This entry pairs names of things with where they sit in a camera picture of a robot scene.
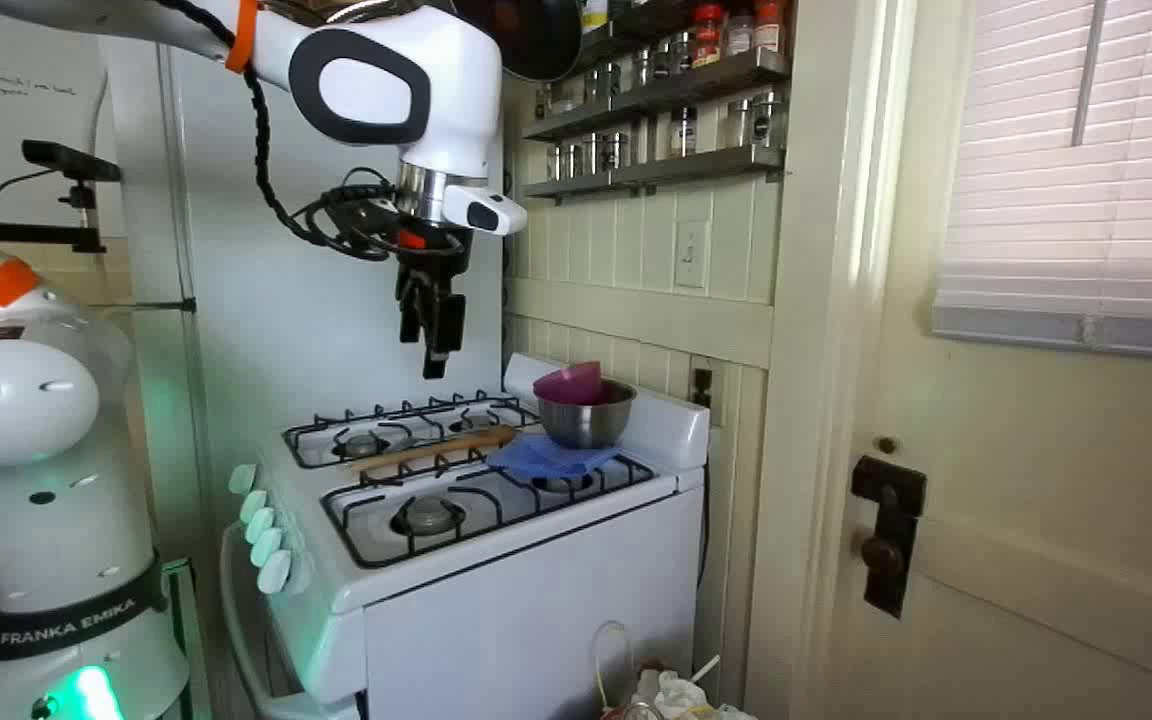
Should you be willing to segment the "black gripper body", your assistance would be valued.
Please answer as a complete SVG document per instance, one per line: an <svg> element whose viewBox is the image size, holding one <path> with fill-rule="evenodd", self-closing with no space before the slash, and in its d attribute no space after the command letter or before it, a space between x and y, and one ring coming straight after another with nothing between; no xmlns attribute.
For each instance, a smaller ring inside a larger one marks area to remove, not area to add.
<svg viewBox="0 0 1152 720"><path fill-rule="evenodd" d="M452 280L466 268L466 231L458 228L401 225L393 238L401 261L401 301L442 301Z"/></svg>

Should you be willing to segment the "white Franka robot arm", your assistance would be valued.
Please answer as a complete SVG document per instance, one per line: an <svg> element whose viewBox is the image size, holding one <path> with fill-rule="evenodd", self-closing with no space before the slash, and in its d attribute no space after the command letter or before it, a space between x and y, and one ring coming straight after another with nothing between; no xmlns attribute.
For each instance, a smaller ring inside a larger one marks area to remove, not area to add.
<svg viewBox="0 0 1152 720"><path fill-rule="evenodd" d="M285 228L341 256L422 228L499 231L487 187L504 52L433 0L304 25L263 0L0 0L0 14L170 42L285 87L336 142L393 142L422 182L385 182L341 225ZM0 250L0 720L161 720L190 678L170 635L127 402L127 336Z"/></svg>

